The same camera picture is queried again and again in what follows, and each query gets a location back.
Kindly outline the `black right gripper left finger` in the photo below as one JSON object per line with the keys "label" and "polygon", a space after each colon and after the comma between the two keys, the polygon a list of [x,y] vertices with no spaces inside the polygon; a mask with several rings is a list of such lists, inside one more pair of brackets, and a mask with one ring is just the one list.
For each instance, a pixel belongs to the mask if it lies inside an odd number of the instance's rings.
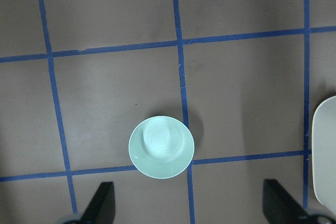
{"label": "black right gripper left finger", "polygon": [[113,223],[115,193],[113,182],[102,182],[80,218],[80,223]]}

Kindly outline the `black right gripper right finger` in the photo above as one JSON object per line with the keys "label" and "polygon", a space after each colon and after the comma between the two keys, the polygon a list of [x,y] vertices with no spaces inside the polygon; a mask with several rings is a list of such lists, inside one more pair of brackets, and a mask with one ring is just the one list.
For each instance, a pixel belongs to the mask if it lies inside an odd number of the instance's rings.
{"label": "black right gripper right finger", "polygon": [[309,215],[276,179],[262,187],[263,214],[268,223],[309,223]]}

